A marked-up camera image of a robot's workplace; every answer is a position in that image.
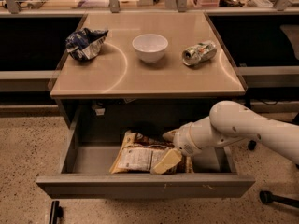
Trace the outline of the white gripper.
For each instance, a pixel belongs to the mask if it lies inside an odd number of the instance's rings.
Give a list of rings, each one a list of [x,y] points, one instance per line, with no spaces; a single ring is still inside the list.
[[[163,139],[167,142],[173,141],[175,148],[165,151],[151,167],[150,173],[152,175],[174,173],[182,160],[182,154],[189,157],[200,154],[202,149],[196,145],[192,136],[192,133],[198,132],[199,128],[197,122],[190,122],[178,129],[164,133]]]

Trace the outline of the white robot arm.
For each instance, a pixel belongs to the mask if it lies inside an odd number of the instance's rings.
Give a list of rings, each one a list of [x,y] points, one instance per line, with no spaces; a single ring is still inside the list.
[[[209,116],[164,134],[173,137],[174,148],[166,151],[150,172],[162,175],[180,163],[183,156],[193,157],[208,147],[226,147],[241,139],[261,143],[282,157],[299,163],[299,127],[263,117],[233,102],[220,101]]]

